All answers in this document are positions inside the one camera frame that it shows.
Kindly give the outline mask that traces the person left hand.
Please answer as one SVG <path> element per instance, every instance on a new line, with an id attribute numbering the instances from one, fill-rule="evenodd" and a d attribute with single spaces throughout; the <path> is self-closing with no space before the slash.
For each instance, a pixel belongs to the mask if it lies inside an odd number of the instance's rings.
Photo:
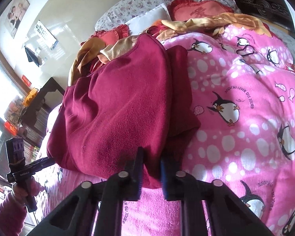
<path id="1" fill-rule="evenodd" d="M 34 177 L 32 177 L 29 191 L 23 189 L 19 184 L 14 183 L 12 187 L 12 195 L 21 206 L 25 206 L 26 197 L 28 195 L 37 196 L 40 192 L 44 190 L 45 187 L 37 182 Z"/>

